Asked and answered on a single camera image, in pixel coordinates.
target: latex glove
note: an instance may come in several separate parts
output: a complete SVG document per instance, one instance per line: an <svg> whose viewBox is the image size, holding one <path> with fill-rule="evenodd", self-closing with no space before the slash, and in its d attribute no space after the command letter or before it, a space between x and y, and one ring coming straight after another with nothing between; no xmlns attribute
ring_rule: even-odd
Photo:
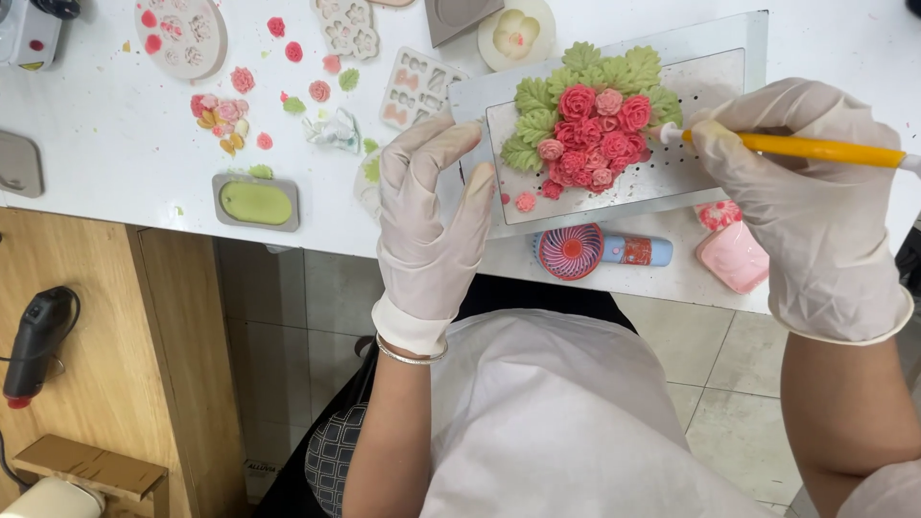
<svg viewBox="0 0 921 518"><path fill-rule="evenodd" d="M900 149L898 134L837 88L791 78L692 119L707 171L771 256L768 305L784 327L866 345L898 332L914 304L899 285L884 225L895 170L760 156L732 131Z"/></svg>
<svg viewBox="0 0 921 518"><path fill-rule="evenodd" d="M406 130L380 154L378 260L386 289L371 317L384 339L415 354L445 350L445 331L483 257L494 167L480 164L467 173L446 229L435 195L438 174L481 138L480 123L437 117Z"/></svg>

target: mini fan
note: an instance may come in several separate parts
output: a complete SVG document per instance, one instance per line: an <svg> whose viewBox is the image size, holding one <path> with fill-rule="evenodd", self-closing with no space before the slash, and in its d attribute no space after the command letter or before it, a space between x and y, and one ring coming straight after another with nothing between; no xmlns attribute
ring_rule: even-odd
<svg viewBox="0 0 921 518"><path fill-rule="evenodd" d="M562 280L581 279L601 262L667 266L671 255L670 241L605 236L595 223L547 230L534 236L534 256L538 263Z"/></svg>

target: silver bangle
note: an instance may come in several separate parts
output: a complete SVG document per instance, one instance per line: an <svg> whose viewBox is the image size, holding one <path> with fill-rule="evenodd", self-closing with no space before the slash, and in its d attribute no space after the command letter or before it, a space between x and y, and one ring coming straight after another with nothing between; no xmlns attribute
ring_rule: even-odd
<svg viewBox="0 0 921 518"><path fill-rule="evenodd" d="M409 363L410 365L431 365L435 363L436 361L444 358L445 355L448 354L448 344L445 343L445 350L443 350L441 354L439 354L438 356L433 356L432 358L429 358L429 359L406 358L388 349L387 346L385 346L383 342L380 341L380 333L376 333L374 335L374 341L378 343L378 348L380 349L380 352L386 354L392 359L401 361L403 363Z"/></svg>

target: sculpting stylus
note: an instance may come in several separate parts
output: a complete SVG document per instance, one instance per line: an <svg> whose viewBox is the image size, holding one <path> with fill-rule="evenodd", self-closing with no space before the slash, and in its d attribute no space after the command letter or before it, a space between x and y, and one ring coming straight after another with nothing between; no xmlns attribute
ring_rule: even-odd
<svg viewBox="0 0 921 518"><path fill-rule="evenodd" d="M691 132L678 129L675 123L666 123L652 128L650 134L656 136L662 144L685 140L691 142ZM742 144L752 151L775 153L802 159L830 160L864 166L904 169L921 177L921 157L904 151L884 147L860 146L834 140L819 140L801 136L758 135L754 133L736 134Z"/></svg>

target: pink container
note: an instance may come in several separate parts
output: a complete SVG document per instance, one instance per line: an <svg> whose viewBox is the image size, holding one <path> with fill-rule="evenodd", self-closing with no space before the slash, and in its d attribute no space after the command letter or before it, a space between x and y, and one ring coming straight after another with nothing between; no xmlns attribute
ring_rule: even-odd
<svg viewBox="0 0 921 518"><path fill-rule="evenodd" d="M740 295L767 279L768 256L739 221L718 230L697 247L697 260Z"/></svg>

